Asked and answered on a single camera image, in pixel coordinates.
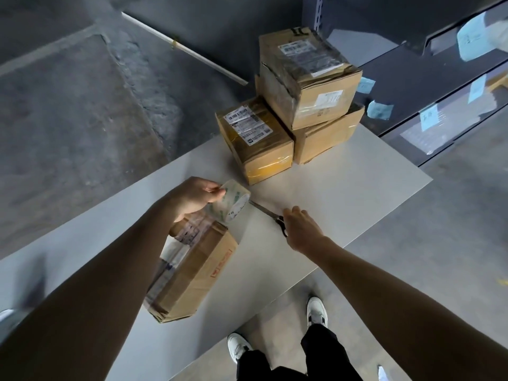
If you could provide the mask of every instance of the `scissor blade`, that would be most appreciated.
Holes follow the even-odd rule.
[[[264,212],[266,215],[268,215],[270,218],[272,219],[278,219],[279,216],[273,212],[271,212],[270,210],[267,210],[266,208],[264,208],[262,205],[258,205],[256,202],[253,202],[252,200],[249,199],[249,203],[252,204],[254,207],[256,207],[259,211],[262,211]]]

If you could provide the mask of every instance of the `hand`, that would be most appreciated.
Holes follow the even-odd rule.
[[[207,203],[221,199],[225,190],[218,183],[193,176],[166,194],[169,205],[177,214],[175,222],[185,214],[201,210]]]
[[[287,241],[293,250],[303,253],[303,250],[323,236],[323,232],[314,219],[307,211],[300,211],[300,207],[295,206],[293,210],[284,209],[283,215],[288,233]]]

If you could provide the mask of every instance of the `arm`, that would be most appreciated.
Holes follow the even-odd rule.
[[[170,227],[224,195],[191,178],[53,291],[0,346],[10,380],[104,380],[130,332]]]
[[[288,243],[318,265],[413,381],[504,380],[508,350],[427,295],[323,236],[307,211],[284,210]]]

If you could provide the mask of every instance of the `scissor handle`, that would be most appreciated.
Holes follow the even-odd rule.
[[[281,230],[283,231],[283,235],[287,238],[288,237],[288,231],[285,228],[284,223],[284,217],[282,215],[279,215],[279,218],[275,220],[277,224],[280,226]]]

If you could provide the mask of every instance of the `forearm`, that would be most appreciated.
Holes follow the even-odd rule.
[[[34,310],[0,347],[9,379],[104,379],[176,216],[161,201]]]
[[[414,381],[504,379],[508,351],[448,309],[322,237],[302,251]]]

